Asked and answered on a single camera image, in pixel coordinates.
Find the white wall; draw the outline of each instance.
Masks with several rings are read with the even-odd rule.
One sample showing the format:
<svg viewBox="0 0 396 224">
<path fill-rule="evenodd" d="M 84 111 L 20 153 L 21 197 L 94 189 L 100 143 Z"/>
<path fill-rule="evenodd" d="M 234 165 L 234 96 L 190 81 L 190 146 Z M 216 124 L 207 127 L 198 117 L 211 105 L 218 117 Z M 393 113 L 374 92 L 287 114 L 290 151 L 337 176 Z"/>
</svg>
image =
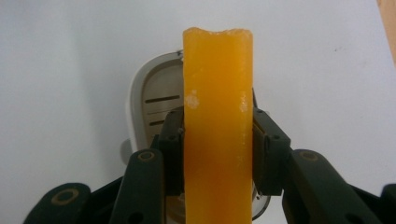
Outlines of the white wall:
<svg viewBox="0 0 396 224">
<path fill-rule="evenodd" d="M 378 194 L 396 182 L 396 74 L 375 1 L 2 1 L 0 223 L 121 176 L 134 72 L 190 26 L 254 34 L 259 105 L 295 148 Z M 284 223 L 279 200 L 257 223 Z"/>
</svg>

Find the yellow object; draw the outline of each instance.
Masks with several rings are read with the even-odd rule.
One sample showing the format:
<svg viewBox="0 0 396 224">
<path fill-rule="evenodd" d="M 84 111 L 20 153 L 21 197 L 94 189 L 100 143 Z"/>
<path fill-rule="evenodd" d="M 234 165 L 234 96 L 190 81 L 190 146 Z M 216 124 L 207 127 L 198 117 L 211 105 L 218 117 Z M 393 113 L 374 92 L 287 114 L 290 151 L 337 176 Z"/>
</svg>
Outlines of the yellow object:
<svg viewBox="0 0 396 224">
<path fill-rule="evenodd" d="M 377 0 L 377 3 L 387 32 L 393 63 L 396 66 L 396 0 Z"/>
<path fill-rule="evenodd" d="M 251 223 L 252 34 L 190 28 L 183 45 L 186 222 Z"/>
</svg>

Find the screw hole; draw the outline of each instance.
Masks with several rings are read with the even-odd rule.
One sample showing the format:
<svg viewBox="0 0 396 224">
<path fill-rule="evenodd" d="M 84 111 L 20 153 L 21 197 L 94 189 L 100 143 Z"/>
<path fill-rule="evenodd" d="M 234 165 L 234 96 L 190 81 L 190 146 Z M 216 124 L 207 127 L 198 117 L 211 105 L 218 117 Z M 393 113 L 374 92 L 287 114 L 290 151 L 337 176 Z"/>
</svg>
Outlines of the screw hole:
<svg viewBox="0 0 396 224">
<path fill-rule="evenodd" d="M 132 213 L 130 216 L 129 216 L 129 218 L 128 218 L 128 223 L 129 224 L 139 224 L 139 223 L 142 223 L 142 221 L 143 221 L 143 214 L 142 213 L 140 213 L 140 212 L 135 212 L 135 213 Z"/>
<path fill-rule="evenodd" d="M 353 223 L 353 224 L 363 224 L 364 223 L 360 217 L 350 214 L 350 213 L 346 214 L 346 220 L 348 220 L 350 223 Z"/>
<path fill-rule="evenodd" d="M 154 159 L 154 157 L 155 157 L 154 153 L 150 151 L 142 152 L 137 156 L 137 158 L 141 161 L 151 161 L 152 159 Z"/>
<path fill-rule="evenodd" d="M 51 203 L 54 205 L 67 205 L 73 202 L 77 197 L 77 189 L 64 189 L 52 197 Z"/>
</svg>

